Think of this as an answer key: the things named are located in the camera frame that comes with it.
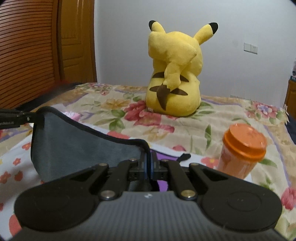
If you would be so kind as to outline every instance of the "purple fabric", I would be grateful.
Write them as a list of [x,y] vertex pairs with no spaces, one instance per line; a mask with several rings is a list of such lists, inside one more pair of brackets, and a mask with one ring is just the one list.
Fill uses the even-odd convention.
[[[156,156],[159,160],[161,159],[169,159],[169,160],[177,160],[178,157],[174,157],[174,156],[168,156],[168,155],[165,155],[165,154],[162,154],[162,153],[159,153],[157,151],[156,152]],[[161,192],[166,192],[167,189],[168,189],[168,183],[166,181],[162,181],[162,180],[158,180],[157,181],[158,185],[159,185],[159,191]]]

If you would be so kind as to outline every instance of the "pointed ear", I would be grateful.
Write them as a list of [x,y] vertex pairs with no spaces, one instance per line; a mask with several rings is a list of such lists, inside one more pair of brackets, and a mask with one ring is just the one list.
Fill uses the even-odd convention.
[[209,40],[217,31],[218,24],[217,23],[209,23],[203,26],[195,35],[194,38],[201,45],[205,41]]
[[151,31],[155,31],[155,32],[160,32],[160,33],[165,33],[165,30],[163,29],[163,27],[160,25],[159,22],[156,22],[154,20],[151,20],[149,22],[149,28]]

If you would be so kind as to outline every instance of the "stuffed toy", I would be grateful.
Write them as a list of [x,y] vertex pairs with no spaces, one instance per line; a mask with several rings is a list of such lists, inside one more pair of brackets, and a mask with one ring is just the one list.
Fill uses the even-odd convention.
[[201,103],[196,78],[202,70],[200,45],[218,29],[217,23],[203,26],[194,37],[181,32],[166,33],[150,21],[148,54],[153,59],[153,75],[147,89],[148,110],[176,117],[188,116]]

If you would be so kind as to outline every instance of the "wooden furniture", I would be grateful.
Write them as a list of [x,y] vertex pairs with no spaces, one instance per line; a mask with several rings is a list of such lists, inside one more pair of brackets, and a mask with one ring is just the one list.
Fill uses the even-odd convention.
[[61,77],[67,82],[97,82],[94,52],[94,0],[62,0],[60,37],[64,70]]
[[15,108],[60,83],[59,0],[4,0],[0,6],[0,108]]
[[285,99],[285,109],[290,116],[296,118],[296,82],[289,80]]

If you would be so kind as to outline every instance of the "white wall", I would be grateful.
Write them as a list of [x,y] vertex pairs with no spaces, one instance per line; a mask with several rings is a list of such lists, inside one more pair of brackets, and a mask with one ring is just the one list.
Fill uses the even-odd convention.
[[[148,22],[193,36],[217,22],[202,45],[201,94],[230,94],[281,106],[296,57],[296,5],[290,0],[97,0],[102,83],[148,85]],[[243,43],[258,46],[258,55]]]

